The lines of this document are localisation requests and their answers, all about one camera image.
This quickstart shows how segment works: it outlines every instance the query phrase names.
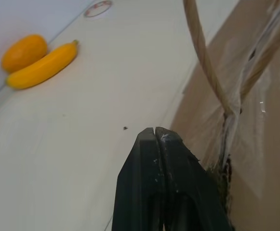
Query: white surface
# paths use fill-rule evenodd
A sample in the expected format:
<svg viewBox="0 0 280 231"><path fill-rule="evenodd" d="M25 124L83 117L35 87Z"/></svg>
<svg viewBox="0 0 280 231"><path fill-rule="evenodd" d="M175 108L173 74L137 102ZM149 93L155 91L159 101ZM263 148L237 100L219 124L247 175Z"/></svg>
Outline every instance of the white surface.
<svg viewBox="0 0 280 231"><path fill-rule="evenodd" d="M48 41L92 0L0 0L0 59L20 38L39 33ZM7 74L0 68L0 87Z"/></svg>
<svg viewBox="0 0 280 231"><path fill-rule="evenodd" d="M208 41L235 4L199 1ZM115 0L52 46L74 39L57 76L0 94L0 231L103 231L136 135L171 121L197 61L181 1Z"/></svg>

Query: white wall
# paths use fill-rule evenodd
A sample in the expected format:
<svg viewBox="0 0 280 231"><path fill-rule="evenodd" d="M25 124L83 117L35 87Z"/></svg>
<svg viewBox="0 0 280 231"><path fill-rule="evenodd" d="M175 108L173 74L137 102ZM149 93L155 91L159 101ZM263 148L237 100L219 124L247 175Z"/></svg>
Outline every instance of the white wall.
<svg viewBox="0 0 280 231"><path fill-rule="evenodd" d="M0 59L19 38L42 34L48 41L64 29L92 0L0 0ZM7 74L0 68L0 87Z"/></svg>

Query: round sticker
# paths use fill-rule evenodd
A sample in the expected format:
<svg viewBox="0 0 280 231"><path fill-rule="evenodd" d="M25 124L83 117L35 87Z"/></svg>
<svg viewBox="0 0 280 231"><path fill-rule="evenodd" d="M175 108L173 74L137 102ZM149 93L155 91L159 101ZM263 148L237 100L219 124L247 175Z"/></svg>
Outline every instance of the round sticker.
<svg viewBox="0 0 280 231"><path fill-rule="evenodd" d="M84 16L88 18L95 17L97 15L102 14L103 12L106 12L111 6L112 6L112 1L110 0L98 2L92 5L91 7L89 7L84 12Z"/></svg>

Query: sticker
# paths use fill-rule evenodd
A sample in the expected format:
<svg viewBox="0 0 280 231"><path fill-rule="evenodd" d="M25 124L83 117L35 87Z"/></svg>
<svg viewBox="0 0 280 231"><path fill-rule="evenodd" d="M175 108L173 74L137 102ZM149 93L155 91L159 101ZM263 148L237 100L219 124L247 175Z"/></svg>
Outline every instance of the sticker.
<svg viewBox="0 0 280 231"><path fill-rule="evenodd" d="M89 7L85 12L84 12L84 17L91 18L95 17L97 15L100 15L104 12L106 12L111 6L112 6L112 1L106 0L106 1L101 1L98 2L91 7Z"/></svg>

